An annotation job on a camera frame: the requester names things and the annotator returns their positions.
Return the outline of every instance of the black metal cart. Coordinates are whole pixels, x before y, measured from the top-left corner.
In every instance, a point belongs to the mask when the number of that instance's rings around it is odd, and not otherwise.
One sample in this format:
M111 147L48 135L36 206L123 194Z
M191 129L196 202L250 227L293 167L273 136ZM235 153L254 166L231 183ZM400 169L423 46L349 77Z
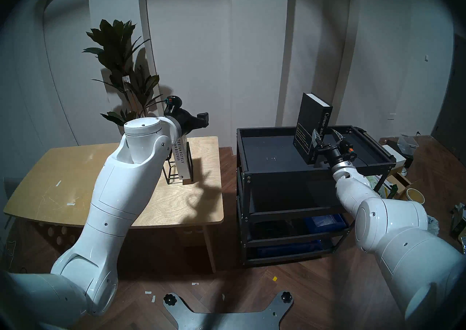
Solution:
M353 144L353 162L364 176L382 175L378 191L395 160L364 130L352 126L328 127L323 138L331 145L335 129ZM303 261L333 253L354 227L309 233L304 218L343 214L329 166L317 160L307 165L293 146L295 127L239 128L237 130L237 221L241 263L246 266ZM320 248L264 257L263 249L320 240Z

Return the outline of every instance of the wall arch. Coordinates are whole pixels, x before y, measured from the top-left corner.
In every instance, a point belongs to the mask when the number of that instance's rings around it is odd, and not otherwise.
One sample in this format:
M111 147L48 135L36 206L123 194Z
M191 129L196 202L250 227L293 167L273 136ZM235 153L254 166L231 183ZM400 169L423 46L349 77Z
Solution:
M105 121L106 93L86 31L91 28L88 0L46 0L43 41L53 83L78 145L113 142L115 125Z
M288 0L276 125L295 126L303 92L334 99L350 0Z
M230 0L146 0L160 93L175 94L191 114L209 112L196 136L230 143Z

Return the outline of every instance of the potted plant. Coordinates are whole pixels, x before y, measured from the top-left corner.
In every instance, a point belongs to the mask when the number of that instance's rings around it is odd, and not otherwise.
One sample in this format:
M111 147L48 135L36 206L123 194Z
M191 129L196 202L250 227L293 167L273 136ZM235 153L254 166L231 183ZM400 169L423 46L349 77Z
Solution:
M131 43L131 35L135 27L136 25L133 25L131 21L123 23L114 20L113 25L111 25L105 19L102 19L99 29L92 28L91 32L86 32L102 48L91 47L83 50L83 53L95 54L99 62L111 71L110 83L99 79L93 80L116 88L128 102L129 112L128 110L125 110L125 112L121 110L120 114L116 112L101 114L104 118L119 126L123 126L126 122L135 118L147 116L147 110L150 106L162 102L157 101L160 96L152 98L153 89L159 82L159 76L146 76L142 66L133 69L132 60L130 60L133 53L142 44L150 40L147 39L135 47L141 38L139 37L134 43Z

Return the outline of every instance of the white box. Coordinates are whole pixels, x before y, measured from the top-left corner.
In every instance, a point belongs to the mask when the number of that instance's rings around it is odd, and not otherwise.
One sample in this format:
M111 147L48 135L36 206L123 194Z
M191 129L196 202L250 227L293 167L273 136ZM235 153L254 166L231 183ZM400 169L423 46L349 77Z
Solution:
M395 151L394 149L392 149L389 145L383 145L382 146L383 148L385 148L385 150L392 154L396 161L397 161L397 164L395 165L395 167L392 169L396 169L396 168L400 168L400 167L403 167L404 166L404 163L406 161L406 158L404 158L402 155L400 155L397 151Z

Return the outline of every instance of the blue storage bin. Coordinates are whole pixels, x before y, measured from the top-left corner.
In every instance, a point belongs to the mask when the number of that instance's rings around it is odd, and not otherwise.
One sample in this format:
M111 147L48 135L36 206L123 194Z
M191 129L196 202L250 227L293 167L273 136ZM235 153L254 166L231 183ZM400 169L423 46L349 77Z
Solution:
M304 222L306 223L306 226L308 227L310 234L339 231L348 227L348 224L346 223L345 219L340 214L328 214L325 216L305 217Z
M311 242L303 243L290 243L286 245L277 246L262 246L257 248L257 257L275 257L286 256L295 254L304 254L305 252L312 252L322 250L320 240L313 240Z

